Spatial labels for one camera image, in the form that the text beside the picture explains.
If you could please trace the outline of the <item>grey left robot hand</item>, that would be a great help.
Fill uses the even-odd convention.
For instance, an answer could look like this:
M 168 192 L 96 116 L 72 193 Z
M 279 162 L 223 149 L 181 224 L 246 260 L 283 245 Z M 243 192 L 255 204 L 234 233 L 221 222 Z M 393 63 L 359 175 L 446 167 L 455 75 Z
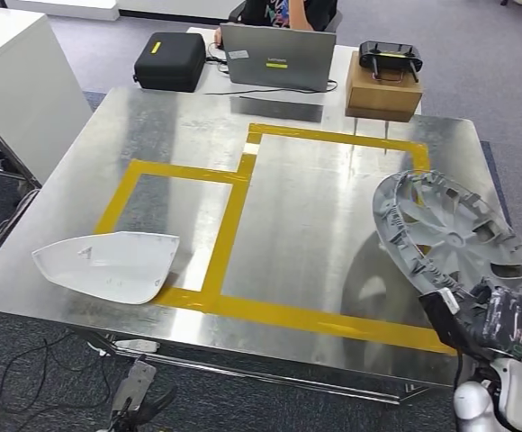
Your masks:
M 177 385 L 169 386 L 155 400 L 147 400 L 157 369 L 145 361 L 136 359 L 113 399 L 109 425 L 105 431 L 138 431 L 171 405 L 177 396 Z

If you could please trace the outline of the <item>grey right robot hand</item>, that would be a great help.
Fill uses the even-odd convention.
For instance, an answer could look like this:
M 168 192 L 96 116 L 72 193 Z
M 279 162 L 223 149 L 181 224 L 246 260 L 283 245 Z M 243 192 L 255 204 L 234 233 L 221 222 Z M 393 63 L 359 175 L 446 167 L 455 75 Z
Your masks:
M 465 327 L 478 345 L 522 360 L 522 294 L 483 279 L 470 295 Z

